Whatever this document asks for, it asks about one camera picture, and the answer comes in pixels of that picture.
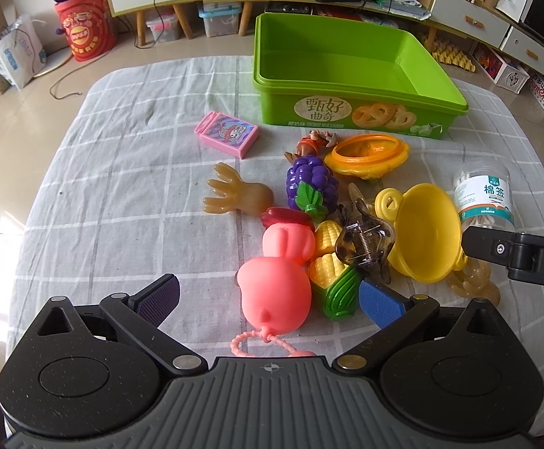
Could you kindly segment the white paper shopping bag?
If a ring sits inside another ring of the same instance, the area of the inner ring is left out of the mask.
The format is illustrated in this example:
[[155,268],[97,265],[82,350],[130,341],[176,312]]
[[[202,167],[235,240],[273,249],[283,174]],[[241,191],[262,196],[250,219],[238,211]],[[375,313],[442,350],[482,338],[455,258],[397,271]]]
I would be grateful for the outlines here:
[[47,64],[35,19],[23,14],[0,34],[0,75],[22,90]]

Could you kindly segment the pink card box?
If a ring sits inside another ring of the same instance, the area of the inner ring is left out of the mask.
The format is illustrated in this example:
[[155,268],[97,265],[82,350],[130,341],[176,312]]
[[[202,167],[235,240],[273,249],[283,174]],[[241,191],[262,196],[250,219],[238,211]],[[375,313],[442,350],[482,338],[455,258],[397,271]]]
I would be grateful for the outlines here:
[[244,159],[256,139],[259,126],[219,112],[205,114],[194,133],[207,146]]

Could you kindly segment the white red toy box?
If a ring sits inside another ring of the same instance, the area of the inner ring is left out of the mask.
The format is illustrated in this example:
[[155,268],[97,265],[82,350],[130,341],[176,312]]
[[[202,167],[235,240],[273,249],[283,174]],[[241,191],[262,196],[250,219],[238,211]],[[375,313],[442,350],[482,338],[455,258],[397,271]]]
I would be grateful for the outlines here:
[[520,93],[529,79],[528,73],[520,64],[502,57],[484,44],[476,45],[473,57],[496,86],[515,94]]

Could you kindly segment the clear cotton swab jar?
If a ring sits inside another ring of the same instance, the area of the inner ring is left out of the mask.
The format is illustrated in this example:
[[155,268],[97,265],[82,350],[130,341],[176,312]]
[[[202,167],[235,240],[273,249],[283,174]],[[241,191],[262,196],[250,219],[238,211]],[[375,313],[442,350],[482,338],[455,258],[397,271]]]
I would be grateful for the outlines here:
[[454,175],[453,202],[462,230],[471,226],[515,230],[510,174],[499,160],[464,163]]

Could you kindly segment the yellow egg tray stack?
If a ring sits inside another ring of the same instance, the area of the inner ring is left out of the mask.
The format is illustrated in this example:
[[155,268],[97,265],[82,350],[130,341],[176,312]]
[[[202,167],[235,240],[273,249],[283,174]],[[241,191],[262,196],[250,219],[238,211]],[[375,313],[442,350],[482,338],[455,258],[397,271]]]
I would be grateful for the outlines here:
[[477,70],[470,56],[449,39],[440,39],[435,36],[429,53],[440,64],[458,67],[471,73]]

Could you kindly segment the yellow plastic funnel toy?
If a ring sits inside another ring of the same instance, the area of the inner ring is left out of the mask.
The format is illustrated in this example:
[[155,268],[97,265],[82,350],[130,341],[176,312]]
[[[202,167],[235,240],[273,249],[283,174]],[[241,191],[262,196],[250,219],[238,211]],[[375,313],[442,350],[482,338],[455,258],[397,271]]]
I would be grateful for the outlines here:
[[404,193],[387,187],[376,195],[374,211],[393,226],[388,262],[402,275],[434,284],[464,269],[467,256],[461,247],[460,218],[440,187],[419,183]]

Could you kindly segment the yellow green toy corn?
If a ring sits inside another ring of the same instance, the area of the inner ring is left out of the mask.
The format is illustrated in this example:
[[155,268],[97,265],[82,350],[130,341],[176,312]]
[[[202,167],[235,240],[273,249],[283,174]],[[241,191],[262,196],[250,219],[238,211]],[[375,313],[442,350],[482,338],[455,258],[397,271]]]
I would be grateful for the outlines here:
[[355,313],[363,280],[362,273],[337,256],[335,246],[341,232],[342,226],[333,220],[325,220],[316,227],[316,250],[306,268],[314,305],[333,321]]

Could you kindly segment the brown hair claw clip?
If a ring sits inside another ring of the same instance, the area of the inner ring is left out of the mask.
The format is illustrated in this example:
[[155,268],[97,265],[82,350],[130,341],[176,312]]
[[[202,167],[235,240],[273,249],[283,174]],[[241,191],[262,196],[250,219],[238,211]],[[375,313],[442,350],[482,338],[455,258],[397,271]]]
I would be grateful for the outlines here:
[[387,257],[396,241],[393,226],[379,219],[362,201],[354,211],[339,205],[342,230],[335,244],[338,259],[352,268],[366,273],[383,284],[390,284],[390,263]]

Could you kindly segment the pink toy pig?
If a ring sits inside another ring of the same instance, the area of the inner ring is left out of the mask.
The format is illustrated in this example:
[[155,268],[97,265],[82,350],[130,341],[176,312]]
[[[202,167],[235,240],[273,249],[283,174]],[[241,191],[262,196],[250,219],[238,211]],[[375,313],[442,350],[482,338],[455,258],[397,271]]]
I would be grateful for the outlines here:
[[304,265],[316,252],[316,236],[309,215],[289,208],[270,207],[259,216],[264,226],[263,254],[245,262],[235,281],[242,293],[242,314],[252,326],[235,336],[230,350],[249,357],[240,345],[260,339],[286,350],[290,357],[311,357],[281,339],[306,321],[311,307],[310,280]]

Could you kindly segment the clear storage bin blue lid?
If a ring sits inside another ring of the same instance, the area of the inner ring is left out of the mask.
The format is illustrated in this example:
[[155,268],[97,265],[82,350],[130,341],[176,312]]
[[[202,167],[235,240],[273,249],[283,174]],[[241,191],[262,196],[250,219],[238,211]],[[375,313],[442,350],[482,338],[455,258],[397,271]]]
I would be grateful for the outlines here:
[[203,20],[207,37],[225,37],[239,32],[242,3],[200,3],[198,6],[198,13],[199,17]]

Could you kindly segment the grey checked tablecloth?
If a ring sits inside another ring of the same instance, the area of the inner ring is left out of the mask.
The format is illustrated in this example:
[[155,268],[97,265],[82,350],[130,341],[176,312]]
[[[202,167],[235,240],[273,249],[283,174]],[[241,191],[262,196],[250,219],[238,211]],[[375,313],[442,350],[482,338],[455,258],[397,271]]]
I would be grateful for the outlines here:
[[[115,292],[134,294],[165,273],[181,284],[181,300],[160,329],[213,363],[231,356],[233,337],[252,327],[234,283],[239,267],[262,254],[263,226],[239,213],[212,215],[202,201],[225,162],[246,181],[264,183],[286,206],[284,152],[306,131],[278,126],[261,134],[245,159],[203,144],[194,133],[210,110],[263,124],[252,85],[252,57],[204,57],[117,70],[88,92],[38,190],[25,226],[10,306],[6,357],[46,301],[98,304]],[[443,139],[404,137],[408,161],[366,198],[393,187],[406,192],[434,183],[452,194],[467,161],[497,160],[509,170],[515,226],[544,236],[544,166],[500,97],[454,80],[470,107]],[[499,310],[544,378],[544,287],[512,282],[491,266]],[[314,306],[287,337],[328,361],[377,326],[354,316],[326,318]],[[544,430],[544,403],[532,433]]]

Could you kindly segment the small brown figurine toy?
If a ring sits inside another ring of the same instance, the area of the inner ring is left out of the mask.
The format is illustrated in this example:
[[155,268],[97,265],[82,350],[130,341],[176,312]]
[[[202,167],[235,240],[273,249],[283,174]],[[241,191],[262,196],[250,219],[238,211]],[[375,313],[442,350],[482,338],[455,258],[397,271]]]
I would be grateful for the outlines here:
[[301,138],[295,147],[294,152],[286,151],[285,158],[293,163],[297,158],[306,156],[318,156],[322,149],[331,150],[338,143],[336,133],[330,131],[310,130],[309,133]]

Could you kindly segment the purple toy grapes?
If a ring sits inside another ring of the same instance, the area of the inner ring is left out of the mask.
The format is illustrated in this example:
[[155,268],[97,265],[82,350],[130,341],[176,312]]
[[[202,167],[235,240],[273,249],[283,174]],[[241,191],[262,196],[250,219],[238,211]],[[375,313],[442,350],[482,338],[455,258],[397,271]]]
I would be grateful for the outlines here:
[[339,182],[317,156],[292,159],[286,173],[285,190],[288,207],[309,215],[314,223],[323,222],[337,210]]

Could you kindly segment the red cartoon bucket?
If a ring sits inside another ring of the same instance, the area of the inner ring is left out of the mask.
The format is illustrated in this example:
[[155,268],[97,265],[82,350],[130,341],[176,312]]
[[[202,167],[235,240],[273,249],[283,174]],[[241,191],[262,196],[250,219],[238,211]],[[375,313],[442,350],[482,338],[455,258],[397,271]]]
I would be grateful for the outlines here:
[[108,0],[67,0],[55,4],[73,58],[86,62],[111,51],[117,34]]

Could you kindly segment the green plastic cookie box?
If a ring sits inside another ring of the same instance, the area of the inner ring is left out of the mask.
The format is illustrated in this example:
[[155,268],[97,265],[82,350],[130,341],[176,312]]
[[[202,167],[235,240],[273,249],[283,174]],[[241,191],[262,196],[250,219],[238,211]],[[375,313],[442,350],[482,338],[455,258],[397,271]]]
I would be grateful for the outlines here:
[[252,82],[267,125],[439,139],[468,111],[412,34],[336,17],[259,15]]

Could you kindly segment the orange plastic lid toy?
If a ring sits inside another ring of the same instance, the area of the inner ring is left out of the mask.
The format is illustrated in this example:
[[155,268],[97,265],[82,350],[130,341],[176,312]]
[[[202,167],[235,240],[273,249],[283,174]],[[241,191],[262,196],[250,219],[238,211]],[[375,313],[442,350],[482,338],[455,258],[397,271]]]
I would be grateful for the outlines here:
[[381,178],[403,165],[410,146],[393,135],[368,133],[340,141],[325,157],[334,173],[362,180]]

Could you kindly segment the amber rubber hand toy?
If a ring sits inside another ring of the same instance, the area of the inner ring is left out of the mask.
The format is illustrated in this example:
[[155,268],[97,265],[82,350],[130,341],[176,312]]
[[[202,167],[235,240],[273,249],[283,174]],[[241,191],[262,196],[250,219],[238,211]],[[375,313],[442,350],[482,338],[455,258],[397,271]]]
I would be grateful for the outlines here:
[[218,162],[214,166],[216,178],[207,180],[213,197],[203,199],[203,210],[208,214],[239,211],[259,217],[275,202],[273,190],[263,183],[244,181],[230,165]]

